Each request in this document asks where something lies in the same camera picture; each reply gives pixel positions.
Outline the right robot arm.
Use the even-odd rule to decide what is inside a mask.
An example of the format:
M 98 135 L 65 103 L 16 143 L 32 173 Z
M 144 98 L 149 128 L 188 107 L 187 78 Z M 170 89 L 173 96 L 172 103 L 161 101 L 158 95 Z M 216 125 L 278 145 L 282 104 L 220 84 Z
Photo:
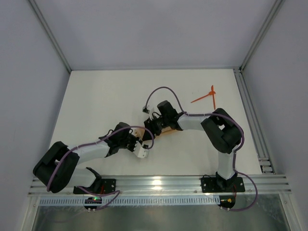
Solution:
M 214 177 L 214 188 L 221 192 L 233 189 L 238 177 L 235 169 L 236 152 L 243 144 L 244 132 L 230 115 L 222 108 L 208 114 L 177 112 L 168 101 L 161 102 L 157 108 L 158 116 L 154 116 L 146 107 L 143 109 L 149 115 L 144 121 L 148 131 L 144 132 L 143 140 L 161 135 L 165 128 L 178 131 L 204 131 L 218 151 L 218 169 Z

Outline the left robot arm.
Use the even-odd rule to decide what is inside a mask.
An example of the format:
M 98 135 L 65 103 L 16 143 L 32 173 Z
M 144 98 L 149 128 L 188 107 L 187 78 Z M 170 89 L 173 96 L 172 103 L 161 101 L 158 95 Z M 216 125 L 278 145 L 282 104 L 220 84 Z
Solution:
M 120 149 L 134 152 L 140 139 L 132 132 L 128 124 L 120 122 L 114 130 L 109 130 L 89 145 L 69 147 L 57 141 L 35 165 L 33 174 L 52 193 L 58 193 L 65 187 L 74 187 L 74 194 L 108 193 L 97 171 L 91 167 L 81 169 L 77 166 L 90 160 L 110 157 Z

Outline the peach cloth napkin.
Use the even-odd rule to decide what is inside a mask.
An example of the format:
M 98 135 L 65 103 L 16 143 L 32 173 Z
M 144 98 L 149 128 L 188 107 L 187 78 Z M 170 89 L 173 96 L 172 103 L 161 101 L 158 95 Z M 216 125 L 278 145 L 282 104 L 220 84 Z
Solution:
M 179 130 L 175 130 L 175 129 L 171 129 L 170 127 L 167 127 L 167 128 L 162 129 L 159 135 L 153 134 L 153 137 L 161 138 L 163 136 L 171 135 L 176 132 L 179 132 Z M 136 137 L 139 137 L 143 142 L 148 142 L 152 140 L 150 133 L 141 128 L 136 128 L 133 132 L 133 135 L 135 135 Z

